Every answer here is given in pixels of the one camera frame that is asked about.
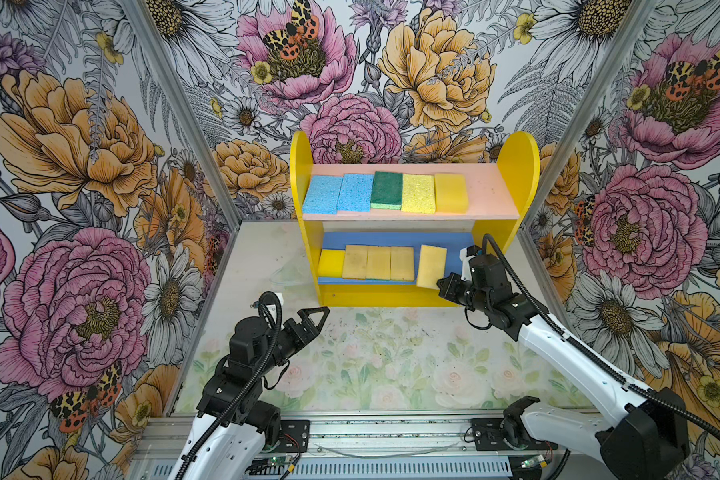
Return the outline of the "speckled yellow sponge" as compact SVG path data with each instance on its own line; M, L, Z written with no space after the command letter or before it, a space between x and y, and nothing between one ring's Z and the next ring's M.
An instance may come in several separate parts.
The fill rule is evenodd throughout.
M435 180L432 175L403 175L401 210L424 215L436 212Z

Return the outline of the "light blue sponge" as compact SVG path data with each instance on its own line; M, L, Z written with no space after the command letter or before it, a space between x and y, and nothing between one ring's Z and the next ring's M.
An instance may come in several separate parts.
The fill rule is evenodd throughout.
M303 212L310 215L335 215L342 184L342 176L313 176L303 203Z

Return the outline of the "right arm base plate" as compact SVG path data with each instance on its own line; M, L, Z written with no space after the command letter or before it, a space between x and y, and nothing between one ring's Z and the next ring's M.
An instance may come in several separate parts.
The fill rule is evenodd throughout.
M556 443L539 441L529 436L518 422L507 418L473 418L463 435L466 443L473 443L477 451L552 451Z

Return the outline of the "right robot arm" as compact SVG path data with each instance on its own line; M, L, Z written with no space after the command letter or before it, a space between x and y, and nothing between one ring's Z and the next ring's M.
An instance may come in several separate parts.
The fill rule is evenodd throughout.
M512 287L517 276L505 258L477 253L467 270L439 279L440 297L484 314L487 329L549 362L597 411L587 416L525 396L503 412L508 447L554 443L601 462L618 479L663 479L690 456L684 404L676 394L650 390L580 342L524 286Z

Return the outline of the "bright yellow square sponge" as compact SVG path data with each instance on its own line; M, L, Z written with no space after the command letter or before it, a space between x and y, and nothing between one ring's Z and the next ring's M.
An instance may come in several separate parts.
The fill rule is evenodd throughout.
M344 250L323 249L320 253L317 275L326 278L341 278L344 260Z

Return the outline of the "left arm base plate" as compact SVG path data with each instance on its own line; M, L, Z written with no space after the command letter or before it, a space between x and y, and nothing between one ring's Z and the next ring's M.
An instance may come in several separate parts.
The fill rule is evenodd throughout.
M311 422L306 419L284 419L280 430L271 444L266 444L263 453L303 454L308 450Z

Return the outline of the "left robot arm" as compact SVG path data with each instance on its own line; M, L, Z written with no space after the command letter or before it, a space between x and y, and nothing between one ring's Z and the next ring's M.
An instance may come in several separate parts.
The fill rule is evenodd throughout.
M330 309L305 308L298 320L284 320L279 303L257 307L257 315L235 325L228 354L203 387L171 479L241 479L254 458L279 441L281 411L260 400L265 375L320 335Z

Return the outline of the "tan yellow sponge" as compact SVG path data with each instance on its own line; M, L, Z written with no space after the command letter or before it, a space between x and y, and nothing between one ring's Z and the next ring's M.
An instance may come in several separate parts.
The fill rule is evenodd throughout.
M369 280L391 279L391 248L369 246L367 251L366 278Z
M414 249L412 247L390 248L390 279L402 282L415 280Z
M416 286L437 290L437 282L444 277L446 260L446 248L422 245L419 253Z

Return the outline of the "green scouring sponge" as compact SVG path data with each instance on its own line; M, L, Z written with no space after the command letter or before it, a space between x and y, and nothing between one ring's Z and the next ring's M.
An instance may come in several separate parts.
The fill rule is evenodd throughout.
M373 176L371 208L400 210L402 207L403 174L377 171Z

